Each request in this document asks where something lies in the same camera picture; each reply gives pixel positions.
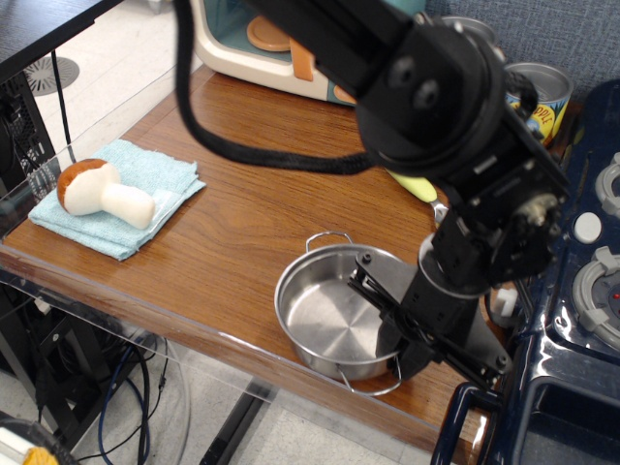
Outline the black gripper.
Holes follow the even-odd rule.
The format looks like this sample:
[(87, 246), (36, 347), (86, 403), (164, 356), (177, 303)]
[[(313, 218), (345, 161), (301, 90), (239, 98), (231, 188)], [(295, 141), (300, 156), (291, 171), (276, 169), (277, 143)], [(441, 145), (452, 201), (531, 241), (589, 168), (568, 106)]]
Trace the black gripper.
[(431, 240), (422, 242), (415, 265), (377, 251), (358, 254), (349, 285), (380, 311), (375, 355), (398, 354), (403, 381), (444, 362), (489, 390), (511, 371), (511, 357), (479, 309), (489, 286), (454, 284)]

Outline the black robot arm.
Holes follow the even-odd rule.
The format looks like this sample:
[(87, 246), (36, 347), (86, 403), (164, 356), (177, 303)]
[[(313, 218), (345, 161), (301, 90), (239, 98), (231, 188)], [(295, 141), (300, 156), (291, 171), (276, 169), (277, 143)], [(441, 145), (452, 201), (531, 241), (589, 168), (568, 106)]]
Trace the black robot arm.
[(389, 171), (421, 176), (449, 198), (416, 265), (356, 257), (351, 285), (380, 309), (381, 343), (406, 377), (444, 361), (492, 388), (512, 361), (478, 309), (482, 295), (554, 261), (568, 182), (506, 100), (510, 76), (494, 48), (381, 1), (257, 1), (356, 100), (361, 141)]

